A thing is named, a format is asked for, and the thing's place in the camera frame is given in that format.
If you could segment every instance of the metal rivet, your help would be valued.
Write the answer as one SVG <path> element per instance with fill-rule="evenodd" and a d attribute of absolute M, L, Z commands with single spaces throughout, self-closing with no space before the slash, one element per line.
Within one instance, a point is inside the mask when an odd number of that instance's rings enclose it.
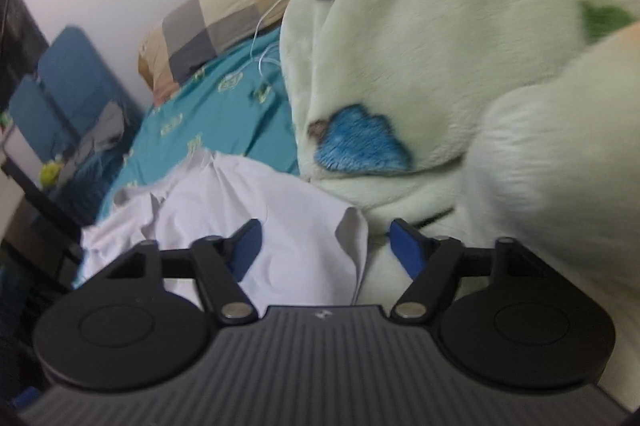
<path fill-rule="evenodd" d="M 396 314 L 407 320 L 421 318 L 426 313 L 427 307 L 415 301 L 406 301 L 396 306 Z"/>
<path fill-rule="evenodd" d="M 241 301 L 227 303 L 222 307 L 222 315 L 229 320 L 241 320 L 250 316 L 253 311 L 254 308 L 251 305 Z"/>

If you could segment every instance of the blanket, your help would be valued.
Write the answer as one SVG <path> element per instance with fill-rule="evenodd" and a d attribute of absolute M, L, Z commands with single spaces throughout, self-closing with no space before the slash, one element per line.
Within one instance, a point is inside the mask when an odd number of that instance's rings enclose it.
<path fill-rule="evenodd" d="M 449 212 L 489 104 L 552 82 L 640 0 L 291 0 L 281 36 L 301 175 L 373 232 Z"/>
<path fill-rule="evenodd" d="M 636 22 L 552 82 L 492 103 L 455 211 L 422 230 L 469 247 L 516 236 L 597 301 L 616 327 L 600 385 L 629 410 L 640 406 L 639 71 Z M 375 245 L 358 302 L 390 310 L 411 280 L 388 246 Z"/>

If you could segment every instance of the chair backrest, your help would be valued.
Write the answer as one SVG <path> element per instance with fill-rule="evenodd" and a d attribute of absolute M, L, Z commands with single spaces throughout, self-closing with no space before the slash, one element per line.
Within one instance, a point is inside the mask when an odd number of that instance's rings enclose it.
<path fill-rule="evenodd" d="M 126 96 L 94 46 L 78 27 L 66 27 L 26 76 L 9 113 L 41 161 L 74 148 L 110 101 L 136 124 L 140 111 Z"/>

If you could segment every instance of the pillow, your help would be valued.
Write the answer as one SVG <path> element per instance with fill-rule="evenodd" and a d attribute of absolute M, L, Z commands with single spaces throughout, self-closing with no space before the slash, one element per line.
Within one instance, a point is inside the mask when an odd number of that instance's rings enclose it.
<path fill-rule="evenodd" d="M 171 97 L 204 63 L 254 35 L 260 18 L 278 0 L 187 0 L 149 32 L 140 47 L 138 71 L 152 87 L 154 104 Z M 263 20 L 282 18 L 282 0 Z"/>

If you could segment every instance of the green fleece blanket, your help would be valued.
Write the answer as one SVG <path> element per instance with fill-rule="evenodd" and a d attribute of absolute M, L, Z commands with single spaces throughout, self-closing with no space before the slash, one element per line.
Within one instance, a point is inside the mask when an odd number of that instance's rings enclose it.
<path fill-rule="evenodd" d="M 639 18 L 640 0 L 291 0 L 281 54 L 301 175 L 374 230 L 434 218 L 489 104 Z"/>

